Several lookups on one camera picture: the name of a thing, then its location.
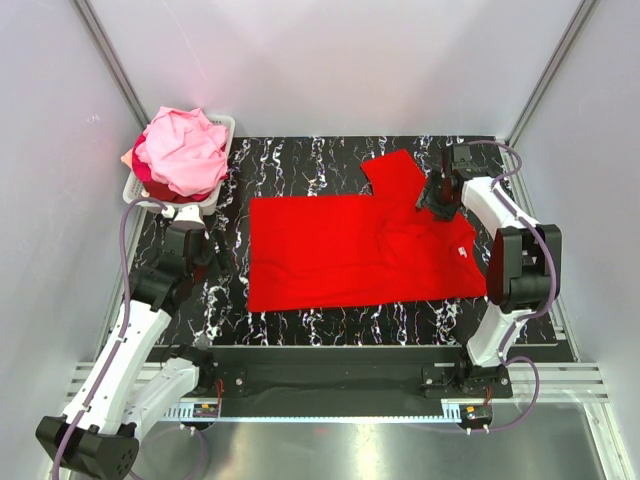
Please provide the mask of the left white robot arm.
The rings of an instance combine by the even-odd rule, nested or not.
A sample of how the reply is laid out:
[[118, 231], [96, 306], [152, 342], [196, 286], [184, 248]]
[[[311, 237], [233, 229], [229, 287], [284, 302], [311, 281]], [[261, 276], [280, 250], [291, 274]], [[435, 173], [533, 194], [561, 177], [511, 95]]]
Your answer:
[[157, 339], [194, 286], [234, 267], [224, 235], [196, 221], [176, 221], [155, 257], [130, 274], [116, 324], [84, 383], [59, 416], [45, 416], [35, 436], [53, 462], [91, 479], [124, 479], [140, 445], [171, 406], [220, 382], [211, 352], [178, 345], [160, 372], [134, 388]]

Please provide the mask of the red t-shirt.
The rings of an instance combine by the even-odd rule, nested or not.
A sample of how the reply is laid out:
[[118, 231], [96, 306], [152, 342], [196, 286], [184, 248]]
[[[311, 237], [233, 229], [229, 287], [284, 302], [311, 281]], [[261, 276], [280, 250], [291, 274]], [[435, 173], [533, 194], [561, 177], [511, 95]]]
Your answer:
[[400, 150], [361, 166], [372, 192], [254, 198], [248, 308], [274, 312], [482, 297], [476, 232], [415, 204], [427, 179]]

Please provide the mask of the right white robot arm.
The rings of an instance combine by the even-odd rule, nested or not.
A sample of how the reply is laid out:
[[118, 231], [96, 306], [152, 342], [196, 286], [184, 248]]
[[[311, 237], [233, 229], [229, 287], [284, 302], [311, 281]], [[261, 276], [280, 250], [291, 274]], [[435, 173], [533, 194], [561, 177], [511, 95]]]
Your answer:
[[502, 178], [473, 160], [470, 144], [447, 146], [441, 158], [416, 205], [444, 221], [465, 208], [491, 235], [488, 304], [454, 365], [424, 370], [420, 388], [429, 399], [509, 398], [508, 352], [526, 323], [545, 315], [560, 292], [562, 234], [557, 225], [525, 213], [504, 192]]

